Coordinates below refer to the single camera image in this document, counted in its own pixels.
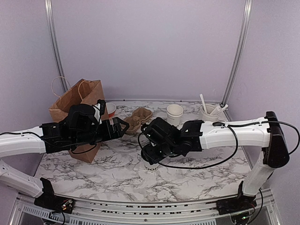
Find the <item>aluminium front rail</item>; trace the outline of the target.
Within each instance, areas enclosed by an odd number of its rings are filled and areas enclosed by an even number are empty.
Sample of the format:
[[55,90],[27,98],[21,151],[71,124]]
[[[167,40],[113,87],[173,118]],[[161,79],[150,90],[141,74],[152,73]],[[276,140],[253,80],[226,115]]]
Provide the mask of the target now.
[[75,198],[73,211],[55,213],[19,194],[10,225],[281,225],[274,198],[264,189],[256,205],[245,210],[223,212],[224,198],[188,202],[114,202]]

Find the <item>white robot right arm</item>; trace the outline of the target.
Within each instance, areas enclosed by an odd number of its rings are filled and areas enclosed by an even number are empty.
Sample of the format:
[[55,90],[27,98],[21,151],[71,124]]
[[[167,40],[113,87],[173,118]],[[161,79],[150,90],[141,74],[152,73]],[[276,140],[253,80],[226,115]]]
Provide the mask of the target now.
[[141,156],[150,165],[160,164],[166,157],[186,156],[190,152],[218,147],[261,147],[258,161],[232,200],[232,206],[237,210],[244,209],[270,175],[290,159],[280,122],[272,111],[265,117],[245,121],[188,120],[181,129],[158,117],[150,124],[142,125],[141,132],[149,140],[141,147]]

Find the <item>right aluminium frame post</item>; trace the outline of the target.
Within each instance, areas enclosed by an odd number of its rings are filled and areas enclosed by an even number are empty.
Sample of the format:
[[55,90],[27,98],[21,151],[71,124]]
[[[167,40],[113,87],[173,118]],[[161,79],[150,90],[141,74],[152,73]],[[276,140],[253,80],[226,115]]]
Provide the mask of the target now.
[[240,60],[243,54],[243,50],[245,47],[247,35],[248,35],[248,29],[249,29],[249,24],[250,24],[250,17],[251,17],[251,11],[252,11],[252,5],[253,1],[252,0],[246,0],[245,5],[244,5],[244,12],[243,12],[243,17],[242,17],[242,22],[241,22],[241,28],[240,28],[240,34],[238,38],[238,43],[237,43],[237,48],[235,52],[235,56],[233,59],[232,63],[232,68],[229,74],[229,79],[226,85],[226,89],[221,101],[221,105],[226,105],[228,104],[231,92],[234,87],[234,82],[237,77],[239,65],[240,65]]

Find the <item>white wrapped utensil packet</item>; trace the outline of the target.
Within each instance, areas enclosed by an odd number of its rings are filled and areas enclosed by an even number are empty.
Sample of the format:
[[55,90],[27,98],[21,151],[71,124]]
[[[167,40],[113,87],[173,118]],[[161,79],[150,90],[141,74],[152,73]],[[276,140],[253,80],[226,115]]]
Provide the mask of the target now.
[[210,115],[218,115],[219,113],[225,111],[228,108],[228,105],[225,106],[216,106],[213,111],[210,113]]

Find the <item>orange white bowl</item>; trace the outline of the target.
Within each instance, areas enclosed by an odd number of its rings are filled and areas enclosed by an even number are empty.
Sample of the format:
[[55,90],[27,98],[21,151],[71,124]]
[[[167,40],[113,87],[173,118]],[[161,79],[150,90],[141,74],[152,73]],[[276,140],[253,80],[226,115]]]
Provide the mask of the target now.
[[117,107],[114,103],[110,103],[110,102],[106,103],[106,109],[107,109],[109,118],[111,118],[115,115],[116,108]]

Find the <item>left aluminium frame post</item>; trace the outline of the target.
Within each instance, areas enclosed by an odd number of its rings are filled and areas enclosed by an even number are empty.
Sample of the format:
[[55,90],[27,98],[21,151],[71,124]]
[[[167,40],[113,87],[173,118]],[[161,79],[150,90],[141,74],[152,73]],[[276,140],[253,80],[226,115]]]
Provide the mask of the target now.
[[58,70],[58,77],[60,79],[63,92],[66,92],[70,85],[66,81],[65,73],[63,70],[63,65],[60,57],[60,51],[59,51],[59,45],[58,45],[54,15],[53,15],[53,6],[51,0],[45,0],[45,12],[46,12],[47,24],[48,24],[49,34],[50,34],[50,40],[52,43],[54,59]]

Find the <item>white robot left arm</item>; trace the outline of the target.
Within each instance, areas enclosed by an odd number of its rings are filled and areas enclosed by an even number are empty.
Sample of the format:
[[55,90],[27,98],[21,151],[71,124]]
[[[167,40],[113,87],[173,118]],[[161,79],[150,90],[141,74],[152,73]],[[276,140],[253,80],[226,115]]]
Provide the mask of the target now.
[[[129,124],[118,117],[102,120],[105,107],[103,100],[96,105],[73,105],[60,122],[44,123],[18,132],[3,132],[0,134],[0,156],[61,151],[79,154],[76,149],[80,146],[90,145],[93,150],[98,143],[121,138],[129,129]],[[71,210],[73,199],[57,196],[51,182],[45,178],[28,176],[1,162],[0,180],[34,197],[37,206],[64,212]]]

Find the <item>white wrapped straw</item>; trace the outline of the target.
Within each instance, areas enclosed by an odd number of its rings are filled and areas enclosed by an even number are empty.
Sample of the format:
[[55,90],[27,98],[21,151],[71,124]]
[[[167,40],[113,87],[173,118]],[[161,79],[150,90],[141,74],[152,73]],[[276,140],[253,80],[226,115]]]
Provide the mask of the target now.
[[203,94],[199,94],[199,97],[200,97],[201,102],[202,102],[203,110],[204,110],[205,113],[207,113],[207,108],[206,108],[206,104],[205,104]]

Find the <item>stack of white paper cups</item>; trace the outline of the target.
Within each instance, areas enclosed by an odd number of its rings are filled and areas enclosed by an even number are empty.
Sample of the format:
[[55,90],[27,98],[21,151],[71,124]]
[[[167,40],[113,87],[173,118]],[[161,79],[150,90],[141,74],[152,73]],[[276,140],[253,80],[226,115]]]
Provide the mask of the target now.
[[178,126],[183,115],[183,108],[180,105],[171,104],[166,108],[167,122],[173,126]]

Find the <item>stacked cardboard cup carriers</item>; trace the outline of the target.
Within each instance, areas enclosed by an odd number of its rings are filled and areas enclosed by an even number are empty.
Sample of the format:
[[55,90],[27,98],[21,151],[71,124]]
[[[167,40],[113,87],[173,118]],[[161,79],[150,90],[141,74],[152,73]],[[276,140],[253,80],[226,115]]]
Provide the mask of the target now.
[[141,125],[148,122],[152,117],[152,111],[146,108],[140,107],[132,112],[132,115],[124,119],[129,124],[129,128],[126,131],[127,135],[132,135]]

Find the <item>white paper coffee cup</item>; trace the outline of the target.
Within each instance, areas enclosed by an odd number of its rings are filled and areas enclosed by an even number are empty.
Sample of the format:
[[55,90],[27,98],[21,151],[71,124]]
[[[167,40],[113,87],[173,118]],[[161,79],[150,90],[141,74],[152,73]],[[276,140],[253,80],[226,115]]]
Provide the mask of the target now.
[[144,168],[148,171],[148,172],[154,172],[159,168],[158,164],[150,164],[148,162],[144,162]]

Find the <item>aluminium frame post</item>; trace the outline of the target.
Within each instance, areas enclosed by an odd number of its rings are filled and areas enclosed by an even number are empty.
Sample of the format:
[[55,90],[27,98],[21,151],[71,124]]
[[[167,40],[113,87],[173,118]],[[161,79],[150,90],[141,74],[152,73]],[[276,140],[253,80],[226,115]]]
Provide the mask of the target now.
[[231,92],[234,87],[234,82],[237,77],[239,65],[240,65],[240,60],[243,54],[243,50],[245,47],[247,35],[248,35],[248,29],[249,29],[249,24],[250,24],[250,17],[251,17],[251,11],[252,11],[252,5],[253,1],[252,0],[246,0],[245,5],[244,5],[244,12],[243,12],[243,17],[242,17],[242,22],[241,22],[241,28],[240,28],[240,34],[238,38],[238,43],[237,43],[237,48],[235,52],[235,56],[233,59],[232,63],[232,68],[229,74],[229,79],[226,85],[226,89],[221,101],[221,105],[226,105],[228,104]]
[[63,92],[66,92],[70,85],[66,81],[65,73],[63,70],[63,65],[60,57],[60,51],[59,51],[59,45],[58,45],[54,15],[53,15],[53,6],[51,0],[45,0],[45,12],[46,12],[47,24],[48,24],[49,34],[50,34],[50,40],[52,43],[54,59],[58,70],[58,77],[60,79]]

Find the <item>brown paper bag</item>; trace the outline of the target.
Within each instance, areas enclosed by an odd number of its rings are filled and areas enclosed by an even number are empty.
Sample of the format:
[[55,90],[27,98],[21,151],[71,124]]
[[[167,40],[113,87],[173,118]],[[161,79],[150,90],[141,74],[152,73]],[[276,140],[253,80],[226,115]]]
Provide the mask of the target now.
[[[99,99],[105,99],[101,81],[81,79],[52,104],[49,108],[50,116],[54,122],[60,122],[66,118],[71,106],[78,104],[95,105]],[[69,154],[77,160],[92,163],[101,144],[98,143],[95,148],[89,144],[79,146],[74,153],[69,151]]]

